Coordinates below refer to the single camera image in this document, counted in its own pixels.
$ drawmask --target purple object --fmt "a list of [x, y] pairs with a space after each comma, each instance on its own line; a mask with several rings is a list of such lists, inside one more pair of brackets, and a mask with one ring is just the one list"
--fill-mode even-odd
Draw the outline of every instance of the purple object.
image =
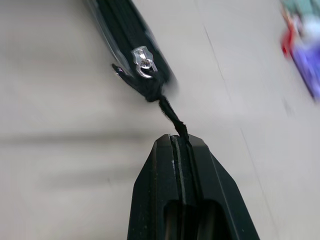
[[311, 95], [320, 100], [320, 42], [312, 46], [294, 46], [292, 58]]

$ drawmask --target white floor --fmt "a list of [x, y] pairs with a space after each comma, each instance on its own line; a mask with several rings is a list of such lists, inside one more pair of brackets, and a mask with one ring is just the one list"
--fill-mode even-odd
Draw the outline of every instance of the white floor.
[[[178, 80], [169, 98], [237, 182], [262, 240], [316, 240], [320, 106], [277, 0], [135, 0]], [[174, 133], [115, 77], [78, 0], [0, 2], [0, 239], [123, 240], [154, 140]]]

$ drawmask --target gray surface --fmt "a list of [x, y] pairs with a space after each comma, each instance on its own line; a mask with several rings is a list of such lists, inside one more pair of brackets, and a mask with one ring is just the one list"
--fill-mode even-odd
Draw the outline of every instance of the gray surface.
[[[134, 2], [178, 79], [173, 108], [261, 239], [318, 239], [320, 110], [282, 56], [279, 3]], [[0, 19], [0, 239], [126, 239], [134, 180], [172, 124], [115, 77], [80, 1], [3, 0]]]

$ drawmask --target black strap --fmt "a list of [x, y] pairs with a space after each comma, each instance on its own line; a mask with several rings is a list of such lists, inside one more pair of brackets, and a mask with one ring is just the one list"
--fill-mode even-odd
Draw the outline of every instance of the black strap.
[[112, 64], [115, 72], [133, 89], [138, 93], [143, 95], [148, 102], [159, 101], [159, 106], [162, 112], [171, 120], [174, 125], [175, 130], [186, 142], [189, 142], [189, 135], [186, 125], [180, 121], [175, 111], [172, 109], [168, 99], [163, 95], [162, 86], [164, 84], [164, 79], [161, 72], [159, 71], [148, 71], [148, 74], [153, 78], [151, 79], [141, 79], [133, 78], [126, 75], [124, 71]]

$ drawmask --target red object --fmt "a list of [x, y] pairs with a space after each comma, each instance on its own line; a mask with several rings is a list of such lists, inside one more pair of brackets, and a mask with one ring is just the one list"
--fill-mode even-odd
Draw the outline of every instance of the red object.
[[290, 57], [292, 54], [292, 48], [295, 41], [295, 34], [296, 34], [295, 28], [291, 24], [288, 26], [287, 32], [282, 37], [282, 41], [281, 41], [282, 52], [284, 56], [287, 58]]

